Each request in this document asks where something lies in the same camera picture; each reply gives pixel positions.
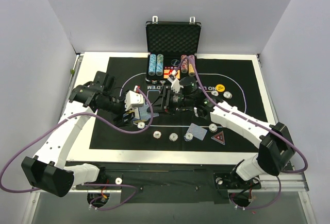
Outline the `yellow big blind button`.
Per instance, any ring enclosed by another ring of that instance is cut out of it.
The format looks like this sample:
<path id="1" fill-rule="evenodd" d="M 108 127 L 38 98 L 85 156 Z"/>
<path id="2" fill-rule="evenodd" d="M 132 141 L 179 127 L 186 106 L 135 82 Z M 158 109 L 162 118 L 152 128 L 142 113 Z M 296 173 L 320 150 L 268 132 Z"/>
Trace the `yellow big blind button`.
<path id="1" fill-rule="evenodd" d="M 216 90 L 220 93 L 224 92 L 225 91 L 225 85 L 223 84 L 217 84 L 216 85 Z"/>

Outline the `blue chip stack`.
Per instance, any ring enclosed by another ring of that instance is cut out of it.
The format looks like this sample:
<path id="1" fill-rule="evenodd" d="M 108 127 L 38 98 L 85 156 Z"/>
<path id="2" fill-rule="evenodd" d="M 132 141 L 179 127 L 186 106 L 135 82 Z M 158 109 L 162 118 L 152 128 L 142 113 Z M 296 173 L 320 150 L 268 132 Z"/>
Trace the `blue chip stack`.
<path id="1" fill-rule="evenodd" d="M 190 141 L 192 141 L 193 138 L 194 138 L 194 136 L 193 136 L 193 134 L 190 133 L 190 132 L 187 132 L 187 133 L 184 135 L 184 140 L 185 140 L 186 142 L 190 142 Z"/>

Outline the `blue playing card deck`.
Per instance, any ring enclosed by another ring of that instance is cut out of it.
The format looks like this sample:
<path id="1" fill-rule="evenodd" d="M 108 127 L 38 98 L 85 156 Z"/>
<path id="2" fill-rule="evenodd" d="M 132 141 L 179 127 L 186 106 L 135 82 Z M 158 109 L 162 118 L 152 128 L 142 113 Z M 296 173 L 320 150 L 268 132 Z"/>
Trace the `blue playing card deck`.
<path id="1" fill-rule="evenodd" d="M 131 118 L 131 122 L 137 124 L 139 122 L 147 122 L 152 116 L 149 106 L 144 105 L 143 107 L 135 108 L 134 111 L 126 112 L 123 117 L 125 119 Z"/>

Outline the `grey chip stack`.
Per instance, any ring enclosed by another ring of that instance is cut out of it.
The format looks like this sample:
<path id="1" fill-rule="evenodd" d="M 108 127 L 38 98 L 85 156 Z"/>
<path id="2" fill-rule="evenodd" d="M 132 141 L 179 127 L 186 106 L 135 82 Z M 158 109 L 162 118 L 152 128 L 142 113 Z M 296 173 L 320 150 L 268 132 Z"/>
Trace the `grey chip stack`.
<path id="1" fill-rule="evenodd" d="M 170 135 L 169 135 L 169 140 L 170 141 L 177 141 L 177 139 L 178 139 L 178 135 L 176 134 L 176 133 L 171 133 Z"/>

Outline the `red triangular dealer marker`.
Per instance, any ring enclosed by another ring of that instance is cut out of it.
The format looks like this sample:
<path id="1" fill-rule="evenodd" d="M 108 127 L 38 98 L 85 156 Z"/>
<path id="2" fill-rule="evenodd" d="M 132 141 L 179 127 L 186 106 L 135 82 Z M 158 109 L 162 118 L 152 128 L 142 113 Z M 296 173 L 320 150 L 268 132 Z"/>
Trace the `red triangular dealer marker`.
<path id="1" fill-rule="evenodd" d="M 220 143 L 220 144 L 222 144 L 222 145 L 225 145 L 225 137 L 224 137 L 224 132 L 223 131 L 213 135 L 211 137 L 211 139 L 218 142 L 218 143 Z"/>

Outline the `red chip stack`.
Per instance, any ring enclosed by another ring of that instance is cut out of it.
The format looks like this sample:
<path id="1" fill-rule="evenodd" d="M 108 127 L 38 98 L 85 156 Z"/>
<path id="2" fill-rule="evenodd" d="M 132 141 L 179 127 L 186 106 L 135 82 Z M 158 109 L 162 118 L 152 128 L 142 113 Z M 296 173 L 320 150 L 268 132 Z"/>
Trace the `red chip stack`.
<path id="1" fill-rule="evenodd" d="M 153 133 L 153 137 L 156 138 L 156 139 L 161 138 L 161 132 L 160 132 L 160 131 L 155 131 L 155 132 Z"/>

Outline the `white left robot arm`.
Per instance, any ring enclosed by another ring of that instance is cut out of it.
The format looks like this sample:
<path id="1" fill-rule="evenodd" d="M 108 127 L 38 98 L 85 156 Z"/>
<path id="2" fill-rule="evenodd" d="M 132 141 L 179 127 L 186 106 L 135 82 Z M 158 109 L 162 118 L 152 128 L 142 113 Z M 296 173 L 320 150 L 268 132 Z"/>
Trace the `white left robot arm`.
<path id="1" fill-rule="evenodd" d="M 111 96 L 114 78 L 96 72 L 94 80 L 72 90 L 61 117 L 63 125 L 56 128 L 34 157 L 25 157 L 21 167 L 31 186 L 59 197 L 83 183 L 102 188 L 106 183 L 105 169 L 93 164 L 66 166 L 68 154 L 83 126 L 96 110 L 122 114 L 124 104 Z"/>

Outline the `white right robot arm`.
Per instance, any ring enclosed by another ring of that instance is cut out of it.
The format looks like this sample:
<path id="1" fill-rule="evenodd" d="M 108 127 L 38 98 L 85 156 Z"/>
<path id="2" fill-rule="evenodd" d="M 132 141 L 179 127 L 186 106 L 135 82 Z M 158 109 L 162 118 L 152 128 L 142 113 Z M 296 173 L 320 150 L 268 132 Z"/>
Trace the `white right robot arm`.
<path id="1" fill-rule="evenodd" d="M 193 77 L 170 81 L 172 84 L 163 86 L 159 95 L 161 112 L 175 115 L 192 111 L 196 117 L 239 134 L 258 149 L 255 156 L 241 160 L 224 177 L 229 186 L 243 187 L 261 174 L 278 176 L 295 154 L 284 124 L 262 122 L 239 111 L 220 96 L 207 93 Z"/>

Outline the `dark red chip row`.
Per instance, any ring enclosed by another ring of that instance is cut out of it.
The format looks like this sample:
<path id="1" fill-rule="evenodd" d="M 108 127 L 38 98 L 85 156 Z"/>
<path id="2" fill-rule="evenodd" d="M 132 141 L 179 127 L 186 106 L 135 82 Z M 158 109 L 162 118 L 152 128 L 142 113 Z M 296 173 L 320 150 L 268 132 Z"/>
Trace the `dark red chip row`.
<path id="1" fill-rule="evenodd" d="M 188 72 L 188 56 L 187 55 L 181 55 L 181 72 L 183 74 Z"/>

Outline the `red playing card box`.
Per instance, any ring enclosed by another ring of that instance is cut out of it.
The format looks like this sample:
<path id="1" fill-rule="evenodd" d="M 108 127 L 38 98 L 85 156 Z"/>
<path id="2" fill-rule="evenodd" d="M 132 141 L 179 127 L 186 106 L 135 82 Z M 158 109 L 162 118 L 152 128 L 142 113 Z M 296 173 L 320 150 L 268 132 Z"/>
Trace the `red playing card box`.
<path id="1" fill-rule="evenodd" d="M 168 79 L 170 76 L 176 76 L 179 73 L 177 67 L 165 67 L 163 70 L 163 78 Z"/>

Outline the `black dealer button in case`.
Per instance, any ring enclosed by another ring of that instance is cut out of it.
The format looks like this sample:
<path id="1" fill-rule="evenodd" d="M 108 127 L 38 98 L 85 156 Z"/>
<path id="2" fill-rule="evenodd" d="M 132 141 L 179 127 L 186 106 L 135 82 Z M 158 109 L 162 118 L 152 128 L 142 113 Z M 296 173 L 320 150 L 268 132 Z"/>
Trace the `black dealer button in case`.
<path id="1" fill-rule="evenodd" d="M 172 61 L 171 61 L 171 65 L 172 66 L 178 66 L 180 64 L 180 61 L 178 60 L 178 59 L 173 59 Z"/>

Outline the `purple and orange chip row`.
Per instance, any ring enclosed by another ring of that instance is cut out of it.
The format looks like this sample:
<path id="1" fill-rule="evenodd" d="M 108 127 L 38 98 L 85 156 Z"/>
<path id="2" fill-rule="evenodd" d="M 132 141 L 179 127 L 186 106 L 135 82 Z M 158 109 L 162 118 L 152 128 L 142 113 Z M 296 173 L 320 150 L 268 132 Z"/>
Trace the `purple and orange chip row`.
<path id="1" fill-rule="evenodd" d="M 188 75 L 193 77 L 195 76 L 195 70 L 194 70 L 194 64 L 195 64 L 195 55 L 189 55 L 188 56 Z"/>

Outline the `black poker felt mat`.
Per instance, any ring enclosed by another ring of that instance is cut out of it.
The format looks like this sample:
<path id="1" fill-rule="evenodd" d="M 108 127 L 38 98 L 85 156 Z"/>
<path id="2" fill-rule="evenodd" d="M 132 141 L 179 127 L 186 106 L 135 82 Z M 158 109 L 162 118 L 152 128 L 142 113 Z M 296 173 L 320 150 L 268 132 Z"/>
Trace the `black poker felt mat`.
<path id="1" fill-rule="evenodd" d="M 109 58 L 106 72 L 114 77 L 112 95 L 117 97 L 134 86 L 139 85 L 154 102 L 161 90 L 160 85 L 147 84 L 145 80 L 146 58 Z M 267 121 L 262 97 L 259 92 L 257 77 L 251 60 L 198 59 L 196 68 L 202 85 L 209 91 L 217 84 L 225 85 L 225 90 L 232 93 L 227 102 L 236 106 L 239 111 L 262 121 Z M 191 123 L 208 127 L 210 121 L 197 118 L 193 112 L 187 111 L 168 115 L 166 113 L 154 117 L 152 126 L 140 134 L 125 134 L 107 126 L 100 120 L 95 121 L 91 149 L 115 150 L 165 150 L 165 151 L 203 151 L 203 152 L 257 152 L 258 149 L 235 132 L 219 128 L 223 131 L 225 145 L 211 139 L 208 131 L 204 140 L 194 138 L 190 142 L 184 140 Z M 161 132 L 161 138 L 153 137 L 155 131 Z M 170 141 L 169 135 L 176 133 L 177 141 Z"/>

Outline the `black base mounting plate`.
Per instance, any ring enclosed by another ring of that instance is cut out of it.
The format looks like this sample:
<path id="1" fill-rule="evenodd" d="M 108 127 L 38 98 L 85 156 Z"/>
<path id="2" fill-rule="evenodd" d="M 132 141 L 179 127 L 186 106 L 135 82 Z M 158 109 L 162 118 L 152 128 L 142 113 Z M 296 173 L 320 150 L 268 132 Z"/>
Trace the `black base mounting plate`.
<path id="1" fill-rule="evenodd" d="M 249 202 L 253 189 L 260 189 L 258 176 L 243 181 L 232 173 L 232 166 L 216 165 L 103 165 L 96 182 L 78 189 L 100 190 L 88 194 L 88 202 L 104 206 L 110 191 L 121 191 L 125 203 L 228 203 L 234 199 Z"/>

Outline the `aluminium front rail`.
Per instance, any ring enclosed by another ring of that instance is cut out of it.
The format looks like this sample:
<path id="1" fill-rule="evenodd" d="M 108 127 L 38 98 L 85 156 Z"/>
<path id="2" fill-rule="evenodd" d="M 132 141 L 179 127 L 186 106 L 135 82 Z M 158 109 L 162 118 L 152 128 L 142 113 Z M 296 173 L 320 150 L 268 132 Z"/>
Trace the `aluminium front rail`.
<path id="1" fill-rule="evenodd" d="M 95 182 L 75 183 L 74 175 L 71 171 L 56 173 L 50 178 L 42 179 L 39 183 L 33 183 L 34 188 L 39 188 L 59 197 L 65 196 L 72 189 L 84 190 L 88 188 L 102 189 L 109 184 L 108 189 L 119 189 L 132 185 L 141 189 L 147 187 L 197 187 L 202 186 L 218 188 L 220 190 L 248 190 L 271 189 L 276 187 L 276 182 L 280 181 L 284 191 L 308 191 L 304 175 L 301 174 L 280 174 L 272 176 L 262 174 L 255 176 L 248 181 L 243 181 L 228 171 L 209 170 L 171 170 L 171 171 L 100 171 Z"/>

